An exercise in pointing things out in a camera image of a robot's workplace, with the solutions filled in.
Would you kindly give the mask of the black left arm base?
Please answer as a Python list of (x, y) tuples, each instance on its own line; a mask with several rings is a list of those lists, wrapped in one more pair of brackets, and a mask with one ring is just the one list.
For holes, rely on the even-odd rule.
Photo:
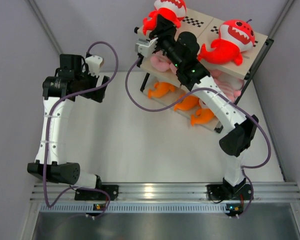
[(75, 191), (75, 201), (114, 201), (119, 195), (119, 186), (103, 184), (99, 191), (79, 188)]

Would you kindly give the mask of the pink striped plush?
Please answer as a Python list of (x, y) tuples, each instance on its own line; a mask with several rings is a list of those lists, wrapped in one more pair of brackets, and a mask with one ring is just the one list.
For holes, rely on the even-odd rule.
[(163, 54), (162, 51), (154, 53), (150, 57), (150, 63), (153, 68), (161, 73), (171, 70), (175, 74), (177, 71), (176, 66)]
[(214, 79), (216, 85), (222, 90), (231, 102), (235, 102), (236, 99), (242, 94), (245, 81), (232, 75), (229, 75), (220, 70), (211, 70), (211, 76)]

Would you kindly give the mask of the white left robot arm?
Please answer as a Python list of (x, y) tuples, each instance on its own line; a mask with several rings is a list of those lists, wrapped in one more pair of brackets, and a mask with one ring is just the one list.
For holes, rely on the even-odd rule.
[(103, 194), (100, 177), (83, 171), (79, 163), (67, 160), (67, 129), (76, 98), (58, 101), (72, 93), (95, 88), (104, 59), (91, 54), (85, 57), (61, 54), (59, 62), (55, 74), (48, 76), (42, 84), (44, 120), (41, 140), (34, 162), (27, 165), (27, 172), (46, 182), (86, 188), (87, 196), (97, 200)]

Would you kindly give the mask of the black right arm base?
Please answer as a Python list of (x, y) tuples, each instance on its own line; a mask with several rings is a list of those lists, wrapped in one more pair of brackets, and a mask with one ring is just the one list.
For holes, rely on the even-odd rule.
[(240, 200), (241, 196), (245, 201), (254, 199), (250, 184), (231, 186), (225, 184), (209, 184), (207, 186), (207, 197), (210, 201), (234, 201)]

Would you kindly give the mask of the red shark plush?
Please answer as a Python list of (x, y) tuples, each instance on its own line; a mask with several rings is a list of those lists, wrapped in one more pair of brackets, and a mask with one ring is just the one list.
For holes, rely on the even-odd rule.
[(154, 10), (142, 21), (142, 33), (146, 36), (148, 31), (153, 31), (157, 26), (158, 16), (172, 22), (176, 28), (181, 27), (181, 21), (187, 15), (187, 6), (184, 0), (155, 0)]
[(224, 65), (233, 62), (240, 66), (243, 63), (243, 52), (253, 48), (256, 34), (250, 25), (250, 20), (230, 19), (223, 22), (218, 29), (218, 38), (214, 39), (208, 51), (202, 44), (197, 55), (199, 61), (214, 65)]

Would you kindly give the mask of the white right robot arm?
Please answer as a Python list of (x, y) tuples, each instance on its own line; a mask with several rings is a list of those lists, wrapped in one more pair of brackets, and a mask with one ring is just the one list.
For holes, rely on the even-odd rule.
[(227, 167), (222, 180), (225, 196), (230, 199), (241, 194), (246, 184), (240, 154), (248, 149), (258, 126), (258, 118), (248, 115), (230, 102), (215, 84), (211, 73), (198, 60), (200, 49), (196, 36), (183, 31), (176, 34), (176, 25), (158, 14), (149, 38), (153, 52), (162, 51), (175, 65), (176, 77), (189, 95), (194, 95), (207, 105), (223, 125), (226, 135), (219, 145), (226, 155)]

